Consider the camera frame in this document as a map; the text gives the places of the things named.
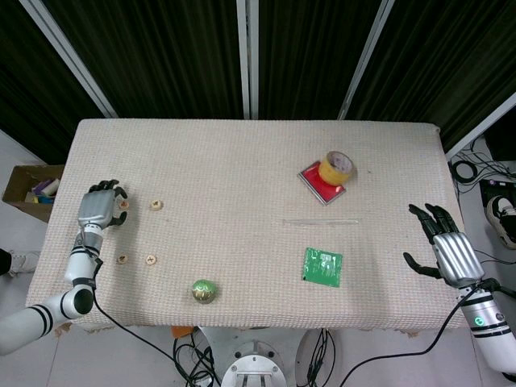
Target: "green packet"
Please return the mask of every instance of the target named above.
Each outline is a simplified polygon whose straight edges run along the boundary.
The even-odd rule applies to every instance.
[[[338,288],[342,254],[306,248],[303,280]]]

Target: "shoe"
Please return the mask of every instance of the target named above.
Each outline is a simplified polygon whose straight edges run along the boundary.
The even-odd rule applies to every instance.
[[[507,226],[516,221],[516,210],[503,196],[495,196],[487,203],[485,216],[497,232],[498,238],[506,248],[516,250],[516,233],[509,234]]]
[[[15,252],[10,251],[12,261],[10,262],[9,274],[15,277],[18,273],[32,273],[38,264],[40,252]]]

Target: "black curtain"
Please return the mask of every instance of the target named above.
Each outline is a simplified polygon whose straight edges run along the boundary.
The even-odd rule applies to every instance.
[[[337,119],[380,0],[260,0],[260,118]]]
[[[485,142],[495,160],[516,160],[516,107],[487,130]]]
[[[397,0],[347,119],[435,123],[448,150],[514,91],[514,0]]]
[[[120,117],[243,117],[235,0],[44,3]]]
[[[49,164],[100,111],[18,0],[0,5],[0,130]]]

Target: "table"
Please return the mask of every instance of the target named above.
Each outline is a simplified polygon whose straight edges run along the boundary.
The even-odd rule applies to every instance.
[[[357,174],[322,206],[299,171],[330,150]],[[459,207],[439,140],[426,123],[94,119],[79,124],[27,303],[63,282],[82,195],[116,178],[129,214],[105,234],[98,301],[125,325],[359,327],[441,325],[456,291],[412,272],[435,258],[409,203]],[[151,211],[151,201],[163,201]],[[358,224],[292,224],[358,219]],[[341,285],[302,281],[307,247],[343,254]],[[153,254],[157,263],[147,265]],[[117,264],[126,255],[125,264]],[[214,281],[212,303],[190,286]],[[109,325],[96,309],[75,323]],[[458,314],[450,327],[465,326]]]

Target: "yellow tape roll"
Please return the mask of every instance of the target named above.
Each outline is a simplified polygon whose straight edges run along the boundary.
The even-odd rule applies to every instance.
[[[342,152],[328,152],[319,165],[319,176],[329,185],[342,185],[353,174],[353,162]]]

